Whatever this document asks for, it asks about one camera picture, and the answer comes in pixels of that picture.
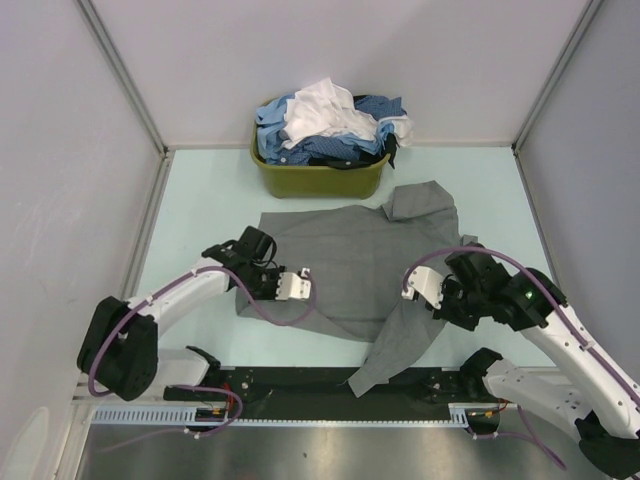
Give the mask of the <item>grey long sleeve shirt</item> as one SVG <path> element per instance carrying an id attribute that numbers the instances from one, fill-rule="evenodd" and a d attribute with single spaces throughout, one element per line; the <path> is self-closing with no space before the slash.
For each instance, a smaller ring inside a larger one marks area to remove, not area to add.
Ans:
<path id="1" fill-rule="evenodd" d="M 276 263 L 309 269 L 317 288 L 313 312 L 296 301 L 262 301 L 260 308 L 274 320 L 300 318 L 304 330 L 370 343 L 347 381 L 357 397 L 414 365 L 446 325 L 402 299 L 407 268 L 478 239 L 460 232 L 454 199 L 435 181 L 399 186 L 377 208 L 264 213 L 258 228 L 274 238 Z"/>

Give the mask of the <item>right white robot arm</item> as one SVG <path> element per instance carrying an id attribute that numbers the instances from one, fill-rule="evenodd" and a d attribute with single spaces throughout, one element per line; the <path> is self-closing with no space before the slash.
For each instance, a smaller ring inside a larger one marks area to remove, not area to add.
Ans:
<path id="1" fill-rule="evenodd" d="M 614 479 L 639 476 L 639 383 L 589 333 L 563 292 L 542 272 L 479 244 L 434 252 L 447 273 L 424 257 L 407 281 L 437 319 L 474 330 L 483 318 L 536 345 L 570 381 L 564 388 L 524 372 L 483 348 L 464 364 L 463 393 L 490 395 L 554 424 L 586 459 Z"/>

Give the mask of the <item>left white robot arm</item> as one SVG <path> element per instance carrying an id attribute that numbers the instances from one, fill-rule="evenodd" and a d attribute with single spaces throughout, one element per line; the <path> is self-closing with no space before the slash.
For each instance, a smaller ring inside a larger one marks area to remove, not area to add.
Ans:
<path id="1" fill-rule="evenodd" d="M 162 349 L 159 340 L 192 310 L 234 288 L 254 300 L 275 299 L 284 272 L 274 263 L 276 251 L 271 236 L 249 226 L 239 239 L 203 251 L 189 270 L 156 292 L 101 300 L 77 357 L 89 393 L 132 401 L 161 386 L 187 387 L 202 400 L 214 397 L 221 376 L 213 356 L 192 346 Z"/>

